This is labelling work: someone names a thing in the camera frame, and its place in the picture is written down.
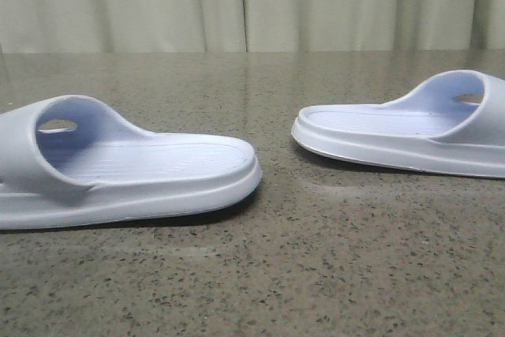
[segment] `light blue slide sandal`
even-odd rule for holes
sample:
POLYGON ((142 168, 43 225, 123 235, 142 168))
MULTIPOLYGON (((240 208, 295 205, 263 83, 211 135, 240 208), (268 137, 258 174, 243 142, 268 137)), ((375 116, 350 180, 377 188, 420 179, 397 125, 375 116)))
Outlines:
POLYGON ((243 140, 148 132, 82 95, 1 114, 0 136, 4 230, 209 212, 244 199, 261 179, 243 140), (41 130, 53 120, 75 128, 41 130))
POLYGON ((455 70, 384 104, 306 107, 292 135, 302 147, 334 159, 505 178, 505 81, 455 70), (461 95, 482 100, 471 103, 461 95))

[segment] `textured footbed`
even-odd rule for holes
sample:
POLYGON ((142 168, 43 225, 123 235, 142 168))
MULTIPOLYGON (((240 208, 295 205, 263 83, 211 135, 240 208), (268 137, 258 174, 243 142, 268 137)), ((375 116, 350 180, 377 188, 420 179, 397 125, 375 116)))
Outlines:
POLYGON ((324 128, 342 132, 434 136, 457 126, 472 111, 432 113, 427 111, 388 110, 377 107, 333 106, 331 110, 314 111, 307 118, 324 128))
POLYGON ((99 143, 85 148, 39 147, 46 161, 62 174, 77 180, 109 182, 170 178, 205 178, 229 173, 246 161, 234 146, 174 144, 160 136, 153 144, 99 143))

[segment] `gray stone surface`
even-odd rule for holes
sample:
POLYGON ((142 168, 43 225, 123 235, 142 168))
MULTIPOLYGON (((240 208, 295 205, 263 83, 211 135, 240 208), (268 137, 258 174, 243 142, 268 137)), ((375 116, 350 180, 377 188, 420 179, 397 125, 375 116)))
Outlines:
POLYGON ((146 129, 244 138, 264 169, 250 198, 208 215, 0 232, 0 335, 505 335, 505 181, 342 163, 290 137, 303 106, 382 103, 449 69, 505 77, 503 62, 505 51, 0 56, 1 112, 91 95, 146 129))

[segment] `curtain fold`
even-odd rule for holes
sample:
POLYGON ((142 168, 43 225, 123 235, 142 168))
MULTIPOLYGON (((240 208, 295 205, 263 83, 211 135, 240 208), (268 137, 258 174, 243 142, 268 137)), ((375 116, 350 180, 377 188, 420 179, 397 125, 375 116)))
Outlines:
POLYGON ((4 53, 505 48, 505 0, 0 0, 4 53))

